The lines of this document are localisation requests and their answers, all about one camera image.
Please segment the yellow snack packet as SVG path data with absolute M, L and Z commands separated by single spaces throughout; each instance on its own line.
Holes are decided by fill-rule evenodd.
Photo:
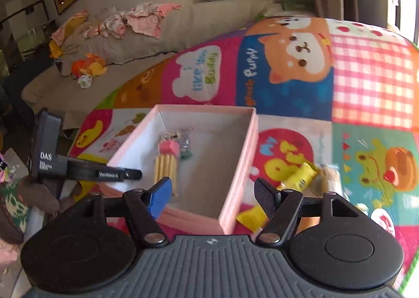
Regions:
M 299 168 L 296 168 L 281 181 L 276 187 L 277 190 L 297 190 L 303 192 L 310 183 L 317 177 L 318 172 L 309 163 L 304 162 Z M 259 231 L 268 221 L 268 217 L 259 204 L 250 209 L 240 212 L 236 220 L 246 227 L 249 231 Z

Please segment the green white snack packet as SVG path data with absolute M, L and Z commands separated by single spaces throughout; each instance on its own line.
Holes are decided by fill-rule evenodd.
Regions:
M 190 133 L 193 128 L 179 129 L 161 135 L 158 150 L 162 155 L 174 155 L 180 160 L 186 160 L 192 156 Z

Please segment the biscuit stick pack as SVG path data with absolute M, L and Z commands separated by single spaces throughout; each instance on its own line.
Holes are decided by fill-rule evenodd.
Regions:
M 158 155 L 154 160 L 154 183 L 164 177 L 172 181 L 172 196 L 179 196 L 178 168 L 180 145 L 174 140 L 162 140 L 158 145 Z

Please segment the green tissue pack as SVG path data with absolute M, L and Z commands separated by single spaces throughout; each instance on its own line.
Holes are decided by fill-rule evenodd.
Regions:
M 284 0 L 283 1 L 283 8 L 286 11 L 305 11 L 307 10 L 307 7 L 305 3 L 299 3 L 295 0 Z

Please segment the orange plush toy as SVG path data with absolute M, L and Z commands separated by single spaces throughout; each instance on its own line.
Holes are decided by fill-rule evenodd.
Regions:
M 107 72 L 105 61 L 95 54 L 87 54 L 85 59 L 73 62 L 71 66 L 71 76 L 80 78 L 83 75 L 90 75 L 93 78 L 101 76 Z

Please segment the clear wrapped pastry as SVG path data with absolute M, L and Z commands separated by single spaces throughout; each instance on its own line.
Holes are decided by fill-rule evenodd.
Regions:
M 314 195 L 322 197 L 326 192 L 343 195 L 339 166 L 336 164 L 317 164 L 318 175 L 310 183 L 310 190 Z

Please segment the pink cardboard box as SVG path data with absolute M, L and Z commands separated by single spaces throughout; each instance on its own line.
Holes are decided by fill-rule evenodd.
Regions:
M 112 156 L 111 167 L 139 169 L 139 181 L 100 183 L 107 197 L 120 197 L 154 180 L 160 137 L 191 129 L 192 156 L 178 166 L 177 197 L 158 222 L 189 234 L 232 234 L 258 141 L 253 107 L 156 105 Z

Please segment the colourful cartoon play mat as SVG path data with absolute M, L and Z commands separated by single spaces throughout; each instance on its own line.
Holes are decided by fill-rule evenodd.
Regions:
M 251 179 L 283 181 L 303 162 L 338 166 L 344 194 L 405 253 L 396 288 L 418 272 L 418 47 L 396 32 L 318 17 L 272 17 L 154 66 L 128 65 L 82 123 L 70 155 L 107 162 L 166 105 L 253 107 Z

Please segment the pink crumpled clothes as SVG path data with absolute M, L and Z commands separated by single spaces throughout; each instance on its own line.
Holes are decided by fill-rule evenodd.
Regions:
M 82 31 L 85 39 L 91 39 L 98 35 L 105 38 L 109 36 L 122 39 L 128 28 L 134 33 L 147 37 L 159 38 L 161 35 L 161 22 L 170 13 L 180 10 L 181 5 L 173 3 L 140 3 L 128 10 L 119 11 L 115 7 L 108 9 L 104 19 L 97 19 L 87 29 Z M 75 13 L 62 26 L 51 34 L 51 39 L 58 47 L 61 47 L 77 28 L 80 28 L 90 18 L 87 10 Z

